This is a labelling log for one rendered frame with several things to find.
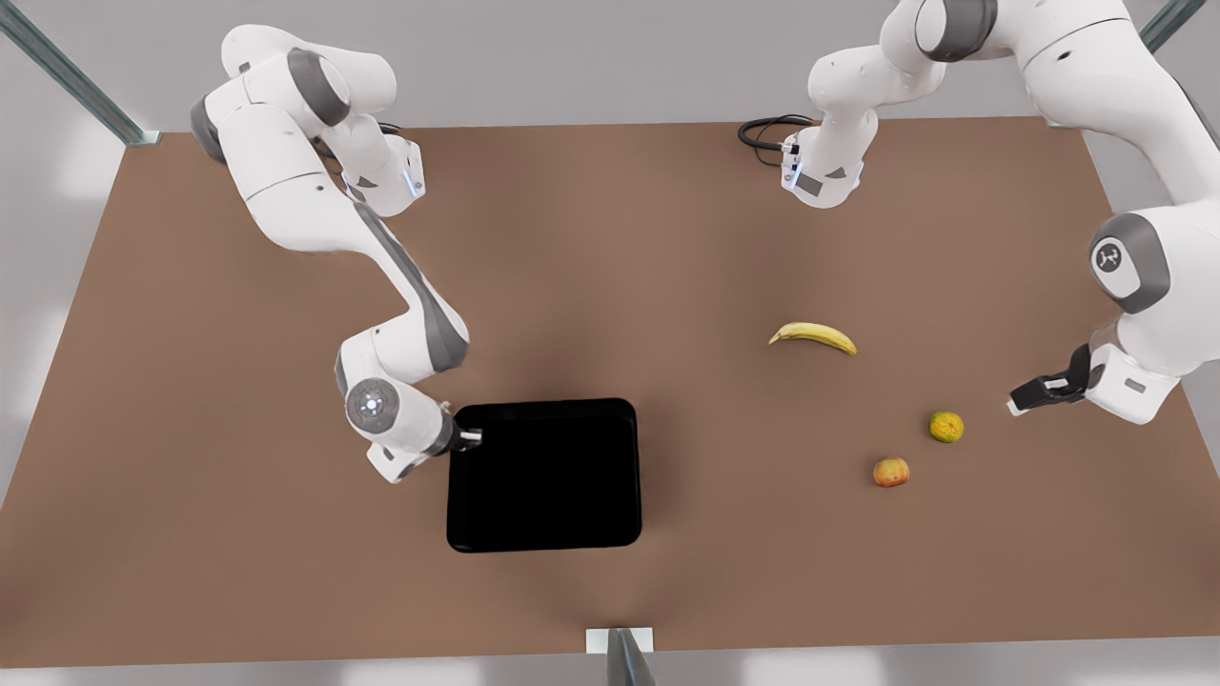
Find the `black rectangular tray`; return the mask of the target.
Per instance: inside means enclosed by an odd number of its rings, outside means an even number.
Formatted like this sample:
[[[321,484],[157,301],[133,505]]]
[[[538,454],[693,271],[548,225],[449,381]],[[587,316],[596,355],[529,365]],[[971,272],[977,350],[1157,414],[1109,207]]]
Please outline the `black rectangular tray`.
[[[449,454],[453,551],[592,551],[640,537],[638,425],[626,399],[471,405],[458,426],[482,439]]]

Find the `yellow banana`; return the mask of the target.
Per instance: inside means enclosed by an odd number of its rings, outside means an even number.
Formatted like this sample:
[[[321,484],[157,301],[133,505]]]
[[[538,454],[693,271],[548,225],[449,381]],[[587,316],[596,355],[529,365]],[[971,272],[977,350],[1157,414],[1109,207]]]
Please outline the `yellow banana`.
[[[783,326],[780,326],[780,330],[776,330],[775,333],[771,334],[769,345],[780,341],[813,341],[837,349],[837,352],[843,352],[845,355],[858,355],[856,344],[849,334],[841,332],[841,330],[833,330],[833,327],[824,323],[784,323]]]

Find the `silver frame post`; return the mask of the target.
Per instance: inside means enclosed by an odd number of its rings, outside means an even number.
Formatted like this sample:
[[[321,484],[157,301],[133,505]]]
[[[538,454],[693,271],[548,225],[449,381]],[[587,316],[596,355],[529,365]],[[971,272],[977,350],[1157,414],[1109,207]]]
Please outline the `silver frame post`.
[[[0,0],[0,33],[30,61],[73,96],[100,125],[127,146],[157,145],[160,131],[144,131],[113,100],[92,82],[12,0]]]
[[[606,686],[658,686],[647,655],[655,651],[651,627],[586,630],[588,655],[605,655]]]
[[[1168,0],[1139,29],[1139,38],[1148,51],[1159,51],[1207,2],[1208,0]]]

